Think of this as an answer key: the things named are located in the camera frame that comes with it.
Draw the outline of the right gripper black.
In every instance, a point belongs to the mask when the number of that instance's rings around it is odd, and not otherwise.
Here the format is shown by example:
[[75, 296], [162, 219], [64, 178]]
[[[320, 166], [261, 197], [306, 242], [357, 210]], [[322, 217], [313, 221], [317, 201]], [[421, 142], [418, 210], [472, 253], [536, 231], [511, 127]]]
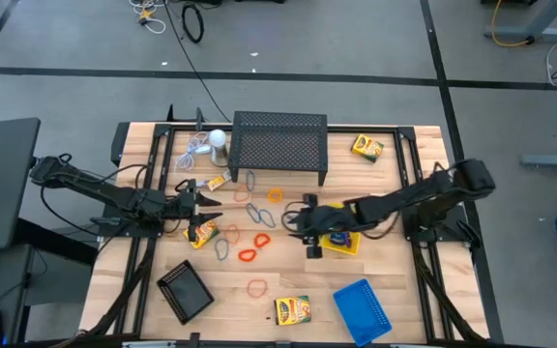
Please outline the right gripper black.
[[306, 206], [302, 209], [302, 216], [288, 220], [289, 224], [302, 225], [302, 233], [291, 232], [288, 235], [302, 239], [307, 246], [307, 258], [322, 258], [320, 237], [333, 232], [349, 232], [350, 215], [342, 204], [319, 206], [316, 194], [305, 194], [303, 200]]

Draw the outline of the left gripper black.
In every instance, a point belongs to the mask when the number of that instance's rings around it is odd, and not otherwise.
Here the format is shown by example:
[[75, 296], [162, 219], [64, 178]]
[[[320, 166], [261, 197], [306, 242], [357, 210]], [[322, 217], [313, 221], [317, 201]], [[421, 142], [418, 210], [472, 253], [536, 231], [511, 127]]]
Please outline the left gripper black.
[[172, 228], [164, 228], [164, 234], [171, 234], [175, 232], [183, 220], [189, 222], [188, 238], [190, 242], [195, 242], [197, 239], [196, 228], [210, 220], [219, 218], [222, 213], [196, 213], [196, 204], [200, 207], [213, 207], [220, 206], [221, 203], [217, 200], [206, 197], [200, 192], [197, 192], [196, 180], [187, 179], [176, 186], [178, 195], [169, 198], [161, 210], [160, 220], [175, 220], [176, 225]]

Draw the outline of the small yellow crayon pack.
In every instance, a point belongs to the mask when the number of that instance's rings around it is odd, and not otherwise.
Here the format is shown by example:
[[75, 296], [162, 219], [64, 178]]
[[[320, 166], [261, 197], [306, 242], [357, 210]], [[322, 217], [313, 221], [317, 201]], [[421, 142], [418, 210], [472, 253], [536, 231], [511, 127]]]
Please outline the small yellow crayon pack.
[[231, 180], [230, 171], [226, 170], [223, 173], [221, 173], [218, 177], [210, 180], [207, 183], [207, 187], [209, 191], [214, 191], [220, 188], [221, 186], [223, 186], [224, 184], [228, 183], [230, 180]]

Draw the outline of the yellow plastic slotted basket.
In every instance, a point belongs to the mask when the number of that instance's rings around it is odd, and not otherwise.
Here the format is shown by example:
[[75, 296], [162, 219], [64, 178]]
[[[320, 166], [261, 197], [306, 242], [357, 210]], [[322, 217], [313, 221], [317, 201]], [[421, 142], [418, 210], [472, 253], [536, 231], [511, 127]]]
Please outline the yellow plastic slotted basket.
[[361, 241], [361, 234], [357, 232], [350, 232], [351, 239], [352, 239], [352, 246], [350, 248], [344, 246], [334, 246], [330, 243], [330, 235], [332, 234], [325, 234], [320, 237], [320, 245], [323, 248], [334, 250], [340, 253], [348, 254], [348, 255], [357, 255], [360, 248], [360, 241]]

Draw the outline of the yellow crayon box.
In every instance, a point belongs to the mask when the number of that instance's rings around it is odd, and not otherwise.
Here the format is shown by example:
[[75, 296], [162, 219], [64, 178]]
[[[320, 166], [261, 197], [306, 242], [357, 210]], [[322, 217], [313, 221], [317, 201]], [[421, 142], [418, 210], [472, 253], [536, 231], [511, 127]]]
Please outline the yellow crayon box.
[[210, 240], [218, 236], [220, 233], [216, 223], [213, 220], [208, 220], [200, 225], [196, 225], [193, 229], [195, 239], [189, 239], [189, 229], [183, 231], [185, 240], [191, 244], [194, 249], [200, 249]]
[[377, 162], [383, 149], [384, 145], [381, 142], [361, 133], [352, 144], [351, 152], [370, 162]]
[[274, 300], [276, 324], [290, 326], [311, 321], [308, 296], [286, 297]]

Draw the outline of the black mesh tray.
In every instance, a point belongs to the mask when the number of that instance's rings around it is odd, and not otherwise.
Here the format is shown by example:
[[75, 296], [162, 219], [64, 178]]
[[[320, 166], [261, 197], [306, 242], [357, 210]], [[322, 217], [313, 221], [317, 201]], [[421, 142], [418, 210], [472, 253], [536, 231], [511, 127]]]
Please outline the black mesh tray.
[[215, 301], [189, 260], [161, 277], [157, 285], [181, 325], [187, 325]]

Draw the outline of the blue plastic tray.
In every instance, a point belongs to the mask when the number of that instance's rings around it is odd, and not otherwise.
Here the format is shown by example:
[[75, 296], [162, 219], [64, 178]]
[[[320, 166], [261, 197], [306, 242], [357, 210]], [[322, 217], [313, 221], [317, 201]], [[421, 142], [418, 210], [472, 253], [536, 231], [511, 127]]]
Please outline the blue plastic tray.
[[336, 291], [333, 298], [357, 346], [364, 347], [392, 330], [389, 318], [365, 278]]

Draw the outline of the black mesh desk riser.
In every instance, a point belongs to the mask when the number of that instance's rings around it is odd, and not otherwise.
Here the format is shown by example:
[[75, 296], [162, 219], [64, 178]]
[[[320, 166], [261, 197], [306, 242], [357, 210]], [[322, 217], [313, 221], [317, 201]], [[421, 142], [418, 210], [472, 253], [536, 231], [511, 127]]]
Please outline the black mesh desk riser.
[[233, 181], [239, 170], [268, 169], [318, 174], [323, 186], [328, 173], [328, 117], [262, 111], [234, 113], [228, 169]]

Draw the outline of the black desk foot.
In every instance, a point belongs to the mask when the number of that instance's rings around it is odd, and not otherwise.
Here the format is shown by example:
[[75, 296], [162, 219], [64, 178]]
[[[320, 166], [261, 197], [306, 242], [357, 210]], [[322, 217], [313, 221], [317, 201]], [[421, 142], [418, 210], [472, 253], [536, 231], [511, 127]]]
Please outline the black desk foot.
[[98, 255], [95, 247], [60, 235], [23, 218], [16, 221], [13, 244], [27, 244], [88, 266], [94, 265]]

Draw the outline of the black metal table frame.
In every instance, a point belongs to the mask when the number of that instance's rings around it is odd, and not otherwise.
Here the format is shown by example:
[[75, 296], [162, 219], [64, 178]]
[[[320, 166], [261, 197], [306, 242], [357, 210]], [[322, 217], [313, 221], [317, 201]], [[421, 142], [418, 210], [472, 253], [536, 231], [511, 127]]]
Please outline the black metal table frame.
[[[223, 130], [232, 132], [232, 124], [224, 126]], [[365, 134], [373, 139], [377, 134], [387, 134], [393, 140], [396, 152], [396, 167], [402, 188], [419, 183], [426, 177], [423, 174], [420, 155], [417, 147], [417, 136], [414, 128], [403, 126], [366, 126], [366, 125], [331, 125], [328, 123], [328, 160], [330, 169], [330, 137], [333, 134], [354, 133], [356, 136]], [[437, 250], [438, 242], [466, 242], [472, 250], [481, 245], [481, 235], [467, 223], [461, 212], [459, 202], [449, 211], [435, 219], [435, 222], [426, 226], [422, 225], [422, 216], [416, 209], [408, 208], [400, 213], [393, 213], [385, 221], [391, 225], [397, 223], [403, 226], [404, 239], [409, 243], [418, 287], [419, 301], [423, 312], [425, 338], [432, 342], [435, 339], [432, 324], [432, 314], [429, 297], [434, 296], [438, 305], [444, 331], [443, 341], [448, 344], [457, 343], [460, 339], [477, 345], [485, 345], [486, 339], [476, 333], [470, 324], [462, 317], [458, 309], [446, 294], [442, 269]], [[286, 206], [286, 211], [300, 211], [306, 205], [303, 197], [298, 202], [299, 209], [291, 205]], [[360, 233], [369, 238], [371, 230]]]

